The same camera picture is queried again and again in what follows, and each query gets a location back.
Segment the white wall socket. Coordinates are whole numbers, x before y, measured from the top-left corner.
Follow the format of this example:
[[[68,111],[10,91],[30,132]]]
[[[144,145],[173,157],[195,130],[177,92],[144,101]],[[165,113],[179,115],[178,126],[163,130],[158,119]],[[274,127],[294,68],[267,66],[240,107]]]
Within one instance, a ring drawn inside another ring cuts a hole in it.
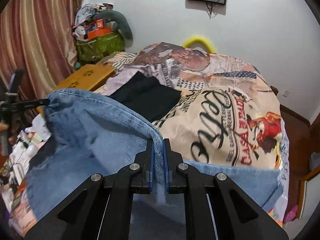
[[[289,91],[286,88],[283,89],[282,96],[285,98],[289,96]]]

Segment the pink striped curtain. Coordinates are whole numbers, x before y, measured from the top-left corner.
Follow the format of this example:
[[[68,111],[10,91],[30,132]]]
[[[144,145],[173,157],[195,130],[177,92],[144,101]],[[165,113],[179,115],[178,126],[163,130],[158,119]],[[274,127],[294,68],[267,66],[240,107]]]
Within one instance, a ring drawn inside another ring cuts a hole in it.
[[[25,99],[40,99],[73,73],[72,37],[83,0],[10,0],[1,13],[1,79],[24,70]]]

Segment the black folded garment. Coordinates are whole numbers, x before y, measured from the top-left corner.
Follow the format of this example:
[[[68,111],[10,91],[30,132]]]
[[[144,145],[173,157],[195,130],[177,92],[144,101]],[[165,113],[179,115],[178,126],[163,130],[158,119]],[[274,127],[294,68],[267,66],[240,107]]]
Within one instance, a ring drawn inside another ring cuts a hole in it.
[[[137,72],[110,98],[140,114],[149,122],[167,115],[179,102],[181,91],[161,85],[155,77]]]

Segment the yellow foam tube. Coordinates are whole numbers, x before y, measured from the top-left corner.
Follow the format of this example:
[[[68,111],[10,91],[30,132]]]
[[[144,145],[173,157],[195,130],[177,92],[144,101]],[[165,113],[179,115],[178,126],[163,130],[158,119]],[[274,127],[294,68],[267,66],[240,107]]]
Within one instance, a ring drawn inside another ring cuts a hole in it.
[[[210,40],[200,35],[193,35],[190,38],[186,39],[183,42],[182,46],[185,48],[191,48],[196,44],[201,45],[205,49],[205,51],[210,54],[216,53],[216,49],[213,46],[213,44],[210,42]]]

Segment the bamboo lap desk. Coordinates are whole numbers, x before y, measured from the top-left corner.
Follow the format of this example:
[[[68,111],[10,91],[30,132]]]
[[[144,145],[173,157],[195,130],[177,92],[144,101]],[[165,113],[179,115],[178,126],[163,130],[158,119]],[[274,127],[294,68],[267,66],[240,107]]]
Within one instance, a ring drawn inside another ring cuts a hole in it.
[[[115,68],[110,65],[87,64],[61,81],[54,89],[74,88],[96,91],[115,75]]]

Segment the white crumpled sheet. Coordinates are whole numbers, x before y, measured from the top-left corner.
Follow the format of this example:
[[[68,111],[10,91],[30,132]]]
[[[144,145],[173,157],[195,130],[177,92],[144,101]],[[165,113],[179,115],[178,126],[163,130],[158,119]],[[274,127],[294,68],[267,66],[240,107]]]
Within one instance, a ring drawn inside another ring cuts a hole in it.
[[[25,133],[34,133],[41,137],[43,141],[47,141],[51,137],[46,121],[41,114],[38,114],[31,122],[31,127],[23,130]]]

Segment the orange box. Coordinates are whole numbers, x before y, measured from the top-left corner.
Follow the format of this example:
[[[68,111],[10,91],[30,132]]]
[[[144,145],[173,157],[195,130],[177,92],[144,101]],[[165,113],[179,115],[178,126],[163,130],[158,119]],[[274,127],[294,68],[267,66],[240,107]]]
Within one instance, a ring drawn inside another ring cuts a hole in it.
[[[94,38],[97,38],[97,37],[101,37],[101,36],[107,35],[107,34],[109,34],[111,32],[112,32],[111,28],[95,29],[95,30],[92,30],[92,31],[89,31],[88,33],[86,33],[84,35],[84,39],[85,40],[91,40],[91,39],[94,39]]]

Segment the blue denim jeans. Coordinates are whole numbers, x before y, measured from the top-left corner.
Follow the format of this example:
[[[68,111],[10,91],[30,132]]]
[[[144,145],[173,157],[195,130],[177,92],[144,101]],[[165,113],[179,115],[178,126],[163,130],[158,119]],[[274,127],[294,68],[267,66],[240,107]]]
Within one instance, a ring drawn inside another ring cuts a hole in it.
[[[159,128],[85,90],[48,101],[26,239],[287,239],[268,215],[282,193],[280,118],[257,116],[241,93],[204,89]]]

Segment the newspaper print bed quilt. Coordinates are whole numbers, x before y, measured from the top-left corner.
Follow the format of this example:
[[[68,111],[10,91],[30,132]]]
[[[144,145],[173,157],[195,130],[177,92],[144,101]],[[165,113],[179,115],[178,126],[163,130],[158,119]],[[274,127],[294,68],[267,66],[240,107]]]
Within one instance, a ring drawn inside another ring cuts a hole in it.
[[[179,102],[149,122],[110,95],[137,72],[181,91]],[[279,102],[251,64],[168,43],[156,43],[107,82],[108,95],[66,88],[49,94],[45,120],[51,137],[32,157],[15,194],[10,224],[25,235],[94,173],[105,176],[133,162],[155,143],[155,191],[139,197],[134,220],[184,223],[182,197],[165,191],[162,141],[201,172],[230,176],[266,212],[285,194],[278,145]]]

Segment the grey plush toy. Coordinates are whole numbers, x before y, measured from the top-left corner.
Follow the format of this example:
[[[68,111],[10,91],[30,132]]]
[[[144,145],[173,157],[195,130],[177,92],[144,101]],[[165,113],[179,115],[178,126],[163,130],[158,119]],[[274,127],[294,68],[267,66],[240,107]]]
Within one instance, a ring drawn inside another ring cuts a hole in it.
[[[123,38],[127,40],[133,40],[133,35],[131,28],[123,14],[114,10],[104,10],[102,12],[97,13],[92,17],[92,20],[108,20],[111,22],[116,22],[117,27],[123,36]]]

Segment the green fabric storage box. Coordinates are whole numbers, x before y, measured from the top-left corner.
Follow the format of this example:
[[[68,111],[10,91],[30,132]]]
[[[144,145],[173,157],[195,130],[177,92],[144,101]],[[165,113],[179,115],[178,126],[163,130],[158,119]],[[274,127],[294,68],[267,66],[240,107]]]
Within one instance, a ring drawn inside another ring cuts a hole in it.
[[[86,62],[98,62],[117,51],[124,51],[124,40],[117,32],[99,36],[89,41],[76,41],[78,59]]]

